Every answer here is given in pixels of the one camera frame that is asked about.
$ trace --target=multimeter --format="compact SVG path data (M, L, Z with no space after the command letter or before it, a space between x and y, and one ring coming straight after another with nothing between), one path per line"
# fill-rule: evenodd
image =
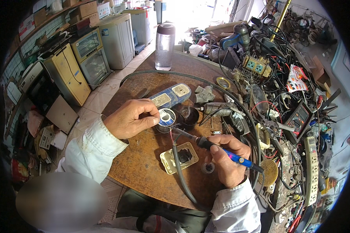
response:
M289 139L291 143L297 144L306 129L308 129L312 116L313 113L311 110L307 107L306 103L301 100L298 107L284 123L294 128L294 132L284 130L285 137Z
M149 97L156 105L157 109L170 109L176 104L187 100L192 94L191 89L184 83L178 83L174 86Z

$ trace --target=round wooden table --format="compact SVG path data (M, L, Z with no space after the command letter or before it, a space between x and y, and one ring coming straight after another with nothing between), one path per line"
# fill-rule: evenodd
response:
M155 53L152 53L136 71L154 70L154 58ZM173 54L171 70L198 76L213 83L217 77L223 77L218 64L178 52ZM126 80L105 107L103 114L109 116L126 100L137 99L144 88L149 90L149 97L180 82L187 84L192 94L188 100L174 106L173 109L179 111L185 105L193 106L196 100L194 91L197 86L207 86L206 83L178 75L146 73ZM215 94L214 102L224 102L221 92L213 90L213 94ZM203 114L200 113L199 122L202 118ZM209 136L215 130L222 131L219 117L213 118L213 128L208 121L202 127L197 124L190 133L196 136ZM189 139L182 136L177 141L178 145L185 142L189 142ZM178 175L168 175L161 163L160 154L172 148L169 134L158 134L156 129L151 128L130 138L129 143L130 145L113 160L108 174L110 177L127 187L166 203L196 209L184 194ZM215 194L221 189L222 184L219 182L216 170L212 174L204 174L201 171L205 156L209 152L197 147L194 142L191 143L199 161L182 170L184 178L194 197L201 204L212 208Z

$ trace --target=yellow cabinet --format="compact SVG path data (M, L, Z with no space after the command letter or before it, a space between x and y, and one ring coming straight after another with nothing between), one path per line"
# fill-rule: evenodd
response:
M91 92L76 62L70 44L63 46L44 62L69 104L82 106Z

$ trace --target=white jacket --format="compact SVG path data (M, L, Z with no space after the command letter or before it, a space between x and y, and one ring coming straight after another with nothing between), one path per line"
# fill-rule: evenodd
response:
M113 159L127 146L128 144L114 137L98 117L97 121L80 137L69 142L65 157L60 160L56 171L79 173L101 183L107 176ZM261 231L261 214L248 179L237 187L217 192L211 213L216 232ZM138 232L136 219L136 217L116 218L111 224L93 226L83 232ZM156 221L156 216L150 216L145 221L143 230L147 233L154 232ZM160 217L160 221L161 232L184 232L182 228L163 217Z

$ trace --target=white washing machine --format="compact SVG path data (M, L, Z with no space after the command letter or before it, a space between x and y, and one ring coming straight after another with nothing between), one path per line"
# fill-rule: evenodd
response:
M96 26L100 31L109 67L126 67L135 54L130 14L107 16Z
M154 8L144 6L142 9L124 10L131 14L132 29L136 31L137 42L147 46L153 40L154 26L157 24Z

